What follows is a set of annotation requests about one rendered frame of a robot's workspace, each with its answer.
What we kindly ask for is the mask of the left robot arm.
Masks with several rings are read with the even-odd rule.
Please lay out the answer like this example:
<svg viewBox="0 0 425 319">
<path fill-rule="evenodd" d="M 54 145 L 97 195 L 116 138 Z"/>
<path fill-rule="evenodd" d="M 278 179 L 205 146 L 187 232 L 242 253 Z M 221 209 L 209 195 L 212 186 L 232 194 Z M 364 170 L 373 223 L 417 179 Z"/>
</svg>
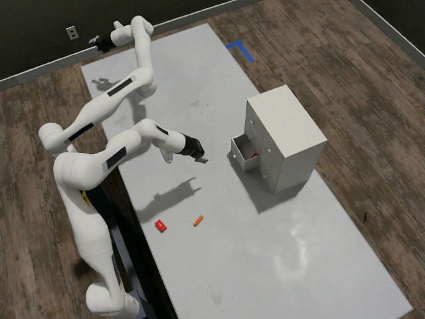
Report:
<svg viewBox="0 0 425 319">
<path fill-rule="evenodd" d="M 130 28 L 131 27 L 131 28 Z M 115 86 L 87 103 L 74 123 L 63 130 L 58 124 L 47 123 L 39 130 L 39 138 L 45 150 L 54 159 L 63 152 L 76 152 L 72 145 L 79 137 L 112 116 L 126 96 L 133 91 L 150 97 L 157 90 L 151 57 L 153 26 L 143 17 L 136 16 L 131 25 L 119 29 L 118 35 L 124 43 L 135 40 L 135 55 L 138 69 L 130 73 Z M 148 68 L 147 68 L 148 67 Z M 150 69 L 151 70 L 150 70 Z"/>
</svg>

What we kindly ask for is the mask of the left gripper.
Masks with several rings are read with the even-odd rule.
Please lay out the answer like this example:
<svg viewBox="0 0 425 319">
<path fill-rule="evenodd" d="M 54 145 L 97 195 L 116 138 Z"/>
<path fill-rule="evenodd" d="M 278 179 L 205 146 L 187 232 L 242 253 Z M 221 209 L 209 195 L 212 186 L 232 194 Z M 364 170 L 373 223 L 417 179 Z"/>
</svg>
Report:
<svg viewBox="0 0 425 319">
<path fill-rule="evenodd" d="M 99 48 L 97 51 L 102 51 L 103 53 L 107 53 L 111 49 L 115 49 L 126 44 L 120 39 L 118 35 L 119 29 L 123 26 L 118 21 L 116 21 L 114 22 L 114 27 L 116 28 L 115 31 L 108 33 L 104 37 L 97 36 L 96 38 L 91 39 L 89 44 L 94 43 Z"/>
</svg>

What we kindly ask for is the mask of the orange aa battery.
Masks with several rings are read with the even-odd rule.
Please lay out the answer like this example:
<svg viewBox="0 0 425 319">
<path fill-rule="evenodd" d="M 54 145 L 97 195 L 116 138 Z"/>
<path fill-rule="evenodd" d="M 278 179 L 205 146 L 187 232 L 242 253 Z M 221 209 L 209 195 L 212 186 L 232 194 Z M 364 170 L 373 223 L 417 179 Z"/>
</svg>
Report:
<svg viewBox="0 0 425 319">
<path fill-rule="evenodd" d="M 203 219 L 203 216 L 201 215 L 194 223 L 195 226 L 199 224 L 199 222 Z"/>
</svg>

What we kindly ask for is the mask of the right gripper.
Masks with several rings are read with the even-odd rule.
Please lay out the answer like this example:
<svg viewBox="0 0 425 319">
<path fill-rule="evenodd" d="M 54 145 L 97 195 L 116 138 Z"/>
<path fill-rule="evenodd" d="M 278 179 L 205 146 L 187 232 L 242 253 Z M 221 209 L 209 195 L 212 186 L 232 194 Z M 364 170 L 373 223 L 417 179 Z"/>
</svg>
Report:
<svg viewBox="0 0 425 319">
<path fill-rule="evenodd" d="M 186 136 L 180 132 L 173 133 L 175 134 L 175 143 L 173 147 L 170 150 L 160 149 L 165 163 L 171 164 L 173 162 L 173 154 L 191 156 L 195 158 L 195 162 L 208 162 L 208 159 L 203 158 L 205 151 L 198 139 Z"/>
</svg>

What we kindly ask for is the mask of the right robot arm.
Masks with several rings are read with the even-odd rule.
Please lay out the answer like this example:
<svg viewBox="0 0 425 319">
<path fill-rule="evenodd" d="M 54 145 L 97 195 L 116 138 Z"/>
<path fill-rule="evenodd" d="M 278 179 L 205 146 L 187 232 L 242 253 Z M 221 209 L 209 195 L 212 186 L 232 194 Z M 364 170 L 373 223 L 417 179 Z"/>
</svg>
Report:
<svg viewBox="0 0 425 319">
<path fill-rule="evenodd" d="M 93 282 L 87 289 L 86 304 L 95 315 L 135 319 L 139 303 L 124 290 L 108 226 L 84 190 L 95 188 L 124 158 L 150 141 L 156 148 L 170 150 L 175 134 L 152 119 L 144 119 L 114 136 L 102 152 L 91 155 L 64 152 L 54 161 L 54 180 L 66 207 L 79 255 L 105 281 Z"/>
</svg>

